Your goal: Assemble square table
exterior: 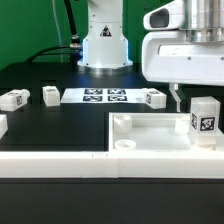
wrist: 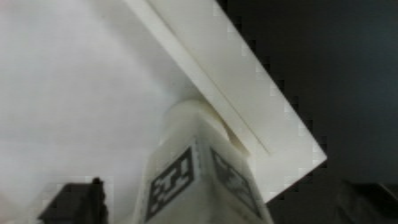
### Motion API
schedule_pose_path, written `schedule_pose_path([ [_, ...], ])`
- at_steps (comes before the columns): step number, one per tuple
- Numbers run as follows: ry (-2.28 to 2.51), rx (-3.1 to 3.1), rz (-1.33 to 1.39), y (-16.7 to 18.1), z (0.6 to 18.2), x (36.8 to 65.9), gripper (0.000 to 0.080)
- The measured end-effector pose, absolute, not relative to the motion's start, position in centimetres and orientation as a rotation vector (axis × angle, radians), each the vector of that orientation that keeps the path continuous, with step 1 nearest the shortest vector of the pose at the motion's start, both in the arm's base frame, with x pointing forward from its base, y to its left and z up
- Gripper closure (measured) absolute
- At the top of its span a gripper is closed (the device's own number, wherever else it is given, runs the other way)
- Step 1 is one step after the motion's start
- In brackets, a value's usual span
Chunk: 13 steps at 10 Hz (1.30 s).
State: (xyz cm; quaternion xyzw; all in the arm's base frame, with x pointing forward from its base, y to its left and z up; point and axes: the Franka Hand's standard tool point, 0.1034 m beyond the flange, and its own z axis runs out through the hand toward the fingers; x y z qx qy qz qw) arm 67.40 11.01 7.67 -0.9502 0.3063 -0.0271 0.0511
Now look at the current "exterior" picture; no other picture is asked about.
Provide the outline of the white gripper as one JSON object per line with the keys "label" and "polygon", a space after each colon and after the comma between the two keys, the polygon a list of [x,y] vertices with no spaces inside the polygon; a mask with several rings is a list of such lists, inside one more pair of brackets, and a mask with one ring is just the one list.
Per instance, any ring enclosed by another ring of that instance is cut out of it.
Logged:
{"label": "white gripper", "polygon": [[142,73],[167,82],[182,111],[180,84],[224,86],[224,0],[173,0],[143,18]]}

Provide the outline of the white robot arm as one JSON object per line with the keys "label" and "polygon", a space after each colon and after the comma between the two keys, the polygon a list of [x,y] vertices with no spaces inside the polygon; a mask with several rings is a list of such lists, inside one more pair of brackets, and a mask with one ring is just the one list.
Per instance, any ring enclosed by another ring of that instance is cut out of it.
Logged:
{"label": "white robot arm", "polygon": [[[87,0],[82,70],[113,74],[133,65],[123,35],[123,0]],[[224,0],[173,0],[143,18],[143,76],[151,82],[224,86]]]}

